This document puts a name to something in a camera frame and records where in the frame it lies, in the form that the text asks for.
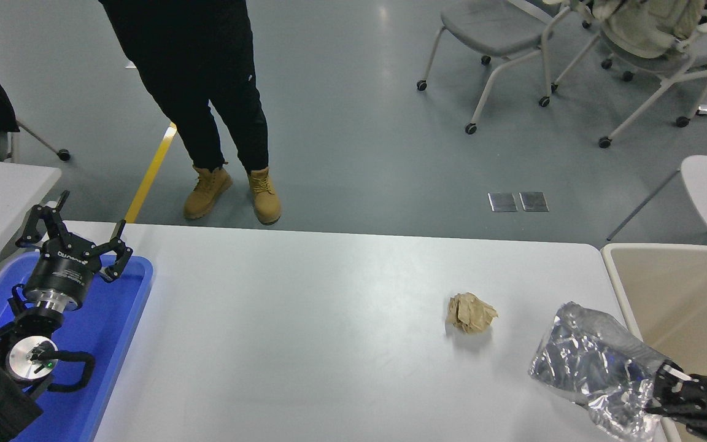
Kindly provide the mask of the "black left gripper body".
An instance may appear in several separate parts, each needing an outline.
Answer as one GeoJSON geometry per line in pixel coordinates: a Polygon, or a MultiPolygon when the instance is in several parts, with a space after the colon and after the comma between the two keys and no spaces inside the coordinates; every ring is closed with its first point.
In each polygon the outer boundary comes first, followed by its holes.
{"type": "Polygon", "coordinates": [[[59,240],[41,245],[41,257],[25,284],[25,297],[54,291],[69,297],[86,297],[95,273],[101,269],[98,255],[92,255],[96,244],[87,240],[73,241],[70,248],[59,240]]]}

